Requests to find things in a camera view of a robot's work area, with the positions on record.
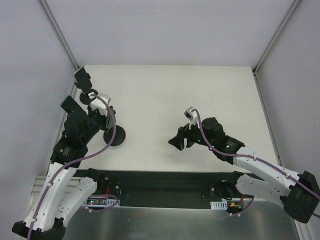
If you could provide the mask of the black phone silver edge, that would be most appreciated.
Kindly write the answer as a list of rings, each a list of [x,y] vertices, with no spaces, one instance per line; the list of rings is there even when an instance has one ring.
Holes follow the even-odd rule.
[[[79,68],[75,74],[75,86],[81,90],[83,94],[87,94],[92,88],[91,76],[86,72],[84,67]]]

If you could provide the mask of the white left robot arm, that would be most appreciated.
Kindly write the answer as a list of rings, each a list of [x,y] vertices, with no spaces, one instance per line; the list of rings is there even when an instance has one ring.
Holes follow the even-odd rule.
[[[15,222],[12,232],[27,240],[61,240],[73,215],[92,194],[106,193],[105,175],[89,168],[68,197],[63,194],[80,163],[88,159],[88,143],[99,131],[111,131],[109,147],[116,138],[116,116],[112,106],[84,111],[65,107],[67,119],[62,136],[53,148],[45,182],[25,219]]]

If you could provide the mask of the black phone teal edge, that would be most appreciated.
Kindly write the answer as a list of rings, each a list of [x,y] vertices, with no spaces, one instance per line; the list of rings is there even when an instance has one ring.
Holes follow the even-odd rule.
[[[74,100],[70,95],[67,95],[66,98],[60,104],[60,107],[69,115],[71,113],[85,113],[81,106]]]

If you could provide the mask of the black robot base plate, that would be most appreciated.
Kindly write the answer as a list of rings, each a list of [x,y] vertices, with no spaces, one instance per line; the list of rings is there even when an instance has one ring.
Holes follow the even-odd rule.
[[[103,185],[93,194],[118,198],[122,207],[209,209],[222,197],[240,200],[242,194],[225,183],[231,172],[103,171]]]

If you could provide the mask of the black round-base phone stand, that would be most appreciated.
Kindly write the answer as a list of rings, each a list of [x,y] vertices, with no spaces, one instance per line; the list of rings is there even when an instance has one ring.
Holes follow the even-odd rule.
[[[79,96],[79,100],[84,105],[89,105],[92,101],[90,98],[91,94],[97,95],[98,92],[93,89],[93,85],[91,82],[91,76],[84,67],[80,67],[75,73],[74,73],[74,79],[75,79],[75,86],[80,89],[81,93]]]

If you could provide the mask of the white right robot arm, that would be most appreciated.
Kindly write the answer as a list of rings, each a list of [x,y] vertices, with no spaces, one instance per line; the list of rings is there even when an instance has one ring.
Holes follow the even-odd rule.
[[[191,118],[190,123],[178,128],[176,136],[168,143],[180,151],[193,144],[206,146],[221,161],[256,175],[253,178],[236,172],[225,184],[225,192],[230,197],[243,194],[267,200],[304,224],[314,216],[320,203],[320,188],[312,173],[298,173],[259,158],[244,143],[226,135],[214,117],[206,118],[200,124]]]

